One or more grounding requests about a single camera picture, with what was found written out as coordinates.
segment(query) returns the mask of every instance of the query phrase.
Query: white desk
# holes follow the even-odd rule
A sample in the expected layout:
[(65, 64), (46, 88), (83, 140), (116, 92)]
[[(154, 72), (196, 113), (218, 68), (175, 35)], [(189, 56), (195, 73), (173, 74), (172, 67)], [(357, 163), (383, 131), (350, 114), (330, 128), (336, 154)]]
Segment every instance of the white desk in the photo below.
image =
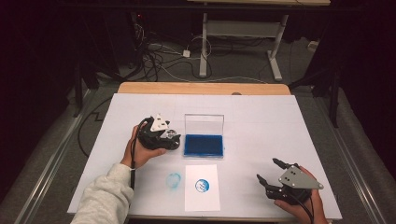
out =
[[(144, 84), (143, 86), (160, 85), (161, 83)], [(163, 85), (165, 89), (169, 85), (177, 86), (172, 83), (163, 83)], [(183, 83), (181, 86), (190, 87), (184, 89), (187, 91), (197, 86), (204, 87), (205, 84)], [(212, 89), (213, 86), (217, 86), (217, 84), (209, 85), (209, 89)], [(239, 86), (249, 89), (250, 85), (239, 84)], [(268, 87), (271, 90), (274, 85), (256, 84), (253, 87), (262, 87), (264, 90)], [(68, 213), (76, 213), (79, 199), (85, 187), (97, 176), (106, 174), (113, 163), (120, 161), (125, 144), (130, 138), (131, 128), (141, 119), (157, 113), (161, 113), (165, 119), (170, 120), (171, 128), (182, 134), (181, 146), (175, 151), (168, 151), (165, 155), (150, 160), (144, 167), (137, 170), (135, 195), (129, 212), (130, 216), (291, 221), (290, 214), (274, 206), (273, 200), (266, 198), (264, 187), (259, 184), (256, 178), (256, 174), (260, 174), (270, 184), (280, 186), (277, 179), (284, 173), (284, 170), (272, 162), (272, 158), (278, 158), (284, 162), (298, 162), (312, 171), (318, 181), (325, 186), (325, 189), (320, 191), (320, 195), (325, 204), (326, 217), (328, 219), (341, 218), (332, 188), (321, 166), (294, 96), (211, 95), (191, 94), (190, 92), (187, 94), (173, 94), (172, 92), (167, 94), (116, 94), (78, 183)], [(184, 115), (189, 113), (224, 115), (225, 150), (222, 160), (183, 158)], [(185, 167), (194, 164), (216, 164), (218, 166), (220, 211), (185, 211), (183, 182)], [(174, 173), (179, 174), (182, 180), (177, 189), (169, 189), (166, 186), (166, 177)]]
[[(192, 2), (228, 3), (228, 4), (261, 4), (261, 5), (283, 5), (317, 7), (328, 6), (330, 0), (189, 0)], [(210, 21), (207, 13), (204, 13), (202, 31), (202, 52), (200, 62), (200, 77), (206, 77), (207, 47), (206, 39), (208, 35), (231, 35), (231, 36), (252, 36), (252, 37), (274, 37), (275, 42), (272, 50), (267, 51), (267, 56), (273, 75), (276, 81), (282, 80), (282, 75), (276, 61), (276, 53), (282, 40), (283, 32), (289, 15), (283, 15), (281, 22), (255, 22), (255, 21)]]

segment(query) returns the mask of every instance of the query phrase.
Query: person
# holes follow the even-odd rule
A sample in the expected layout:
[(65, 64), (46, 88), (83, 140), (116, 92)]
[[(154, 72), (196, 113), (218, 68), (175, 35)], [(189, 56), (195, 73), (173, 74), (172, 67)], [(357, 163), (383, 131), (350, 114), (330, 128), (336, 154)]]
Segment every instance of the person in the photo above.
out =
[[(124, 223), (128, 215), (129, 205), (134, 196), (134, 191), (130, 187), (131, 164), (133, 159), (135, 161), (135, 167), (139, 168), (148, 162), (149, 159), (166, 153), (165, 148), (157, 148), (155, 150), (146, 149), (137, 139), (134, 153), (135, 158), (132, 158), (130, 150), (136, 131), (137, 126), (134, 126), (131, 139), (128, 141), (120, 163), (115, 163), (107, 175), (97, 177), (84, 189), (78, 210), (71, 222), (72, 224)], [(314, 177), (304, 167), (300, 166), (300, 169)], [(308, 214), (300, 205), (290, 205), (281, 200), (275, 200), (274, 204), (294, 215), (301, 224), (311, 223)], [(307, 200), (305, 206), (314, 215), (315, 224), (328, 223), (323, 210), (323, 202), (317, 189), (312, 190), (311, 200)]]
[[(315, 178), (308, 170), (306, 170), (303, 166), (300, 166), (300, 169)], [(311, 219), (305, 210), (298, 205), (290, 205), (281, 200), (274, 200), (274, 204), (286, 212), (294, 215), (298, 222), (301, 224), (311, 224)], [(315, 224), (328, 224), (329, 222), (326, 220), (323, 210), (323, 202), (320, 198), (319, 191), (317, 189), (312, 189), (311, 200), (307, 200), (304, 203), (305, 207), (308, 208), (309, 212), (313, 215)]]
[(137, 140), (132, 158), (131, 148), (136, 131), (137, 126), (134, 126), (120, 163), (113, 164), (107, 175), (97, 177), (84, 189), (71, 223), (124, 223), (134, 197), (134, 191), (130, 187), (133, 159), (135, 168), (139, 168), (149, 159), (166, 153), (165, 148), (146, 149)]

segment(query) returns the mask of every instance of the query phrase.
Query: white card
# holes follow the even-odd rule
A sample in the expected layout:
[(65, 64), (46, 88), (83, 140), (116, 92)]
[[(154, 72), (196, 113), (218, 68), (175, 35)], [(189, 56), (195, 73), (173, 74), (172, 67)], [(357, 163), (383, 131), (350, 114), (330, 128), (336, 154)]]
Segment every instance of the white card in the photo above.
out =
[(186, 165), (185, 210), (219, 211), (217, 165)]

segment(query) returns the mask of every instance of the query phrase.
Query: blue stamp mark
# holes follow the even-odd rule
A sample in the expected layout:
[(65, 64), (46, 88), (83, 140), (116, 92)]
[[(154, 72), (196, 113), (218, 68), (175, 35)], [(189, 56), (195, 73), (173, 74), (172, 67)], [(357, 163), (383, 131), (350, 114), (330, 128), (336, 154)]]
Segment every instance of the blue stamp mark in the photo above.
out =
[(196, 183), (195, 183), (195, 188), (199, 191), (199, 192), (207, 192), (209, 190), (209, 182), (207, 182), (205, 179), (199, 179)]
[(170, 189), (177, 189), (180, 180), (180, 174), (172, 173), (168, 177), (166, 177), (166, 186), (168, 186), (168, 188)]

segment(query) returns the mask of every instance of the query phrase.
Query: gray sleeve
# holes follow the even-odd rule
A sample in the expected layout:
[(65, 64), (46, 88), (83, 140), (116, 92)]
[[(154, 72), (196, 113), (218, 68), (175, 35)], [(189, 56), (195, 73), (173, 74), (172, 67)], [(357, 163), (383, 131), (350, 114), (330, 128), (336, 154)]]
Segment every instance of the gray sleeve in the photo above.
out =
[(72, 223), (123, 223), (134, 196), (131, 168), (117, 163), (84, 189)]

